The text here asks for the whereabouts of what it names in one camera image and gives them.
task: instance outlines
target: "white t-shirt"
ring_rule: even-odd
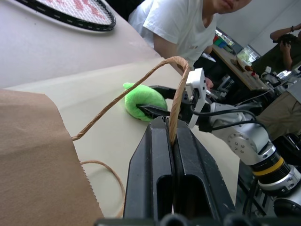
[[[129,23],[154,48],[153,33],[177,44],[177,53],[191,66],[211,46],[216,18],[205,28],[203,0],[145,0],[129,16]]]

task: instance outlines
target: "wall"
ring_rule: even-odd
[[[217,26],[238,44],[245,47],[269,27],[283,11],[296,2],[299,1],[252,0],[243,9],[219,17]]]
[[[275,46],[269,35],[279,29],[291,27],[301,23],[301,1],[295,1],[288,7],[276,20],[262,31],[257,38],[250,42],[250,46],[254,48],[260,55],[265,54]]]

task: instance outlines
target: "green plush toy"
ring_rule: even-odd
[[[133,85],[134,83],[127,82],[123,84],[123,88],[127,90]],[[156,90],[144,85],[139,85],[129,92],[124,102],[127,112],[134,118],[142,121],[152,121],[153,119],[147,117],[136,105],[154,105],[167,110],[167,103],[163,96]]]

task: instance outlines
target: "gray shirt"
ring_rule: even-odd
[[[301,104],[301,81],[296,82],[287,90]]]

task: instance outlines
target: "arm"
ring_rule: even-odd
[[[283,44],[283,42],[280,43],[280,50],[283,53],[283,63],[285,65],[286,70],[291,71],[292,70],[292,64],[293,60],[291,58],[291,45],[290,44]]]
[[[207,46],[206,49],[204,50],[204,53],[210,54],[212,52],[212,46]]]
[[[154,34],[154,49],[165,59],[177,56],[177,45],[161,38],[156,34]],[[177,64],[171,65],[180,75],[183,75],[182,68],[179,68]]]
[[[300,30],[300,29],[301,29],[301,24],[298,24],[297,26],[293,27],[293,30],[294,30],[294,31],[297,31],[297,30]],[[282,35],[284,35],[284,34],[287,34],[287,33],[291,32],[291,31],[292,31],[292,28],[291,28],[291,27],[288,27],[288,28],[281,29],[281,30],[277,30],[277,31],[271,33],[271,34],[269,35],[269,37],[270,37],[272,40],[277,41],[277,39],[278,39],[280,36],[282,36]]]

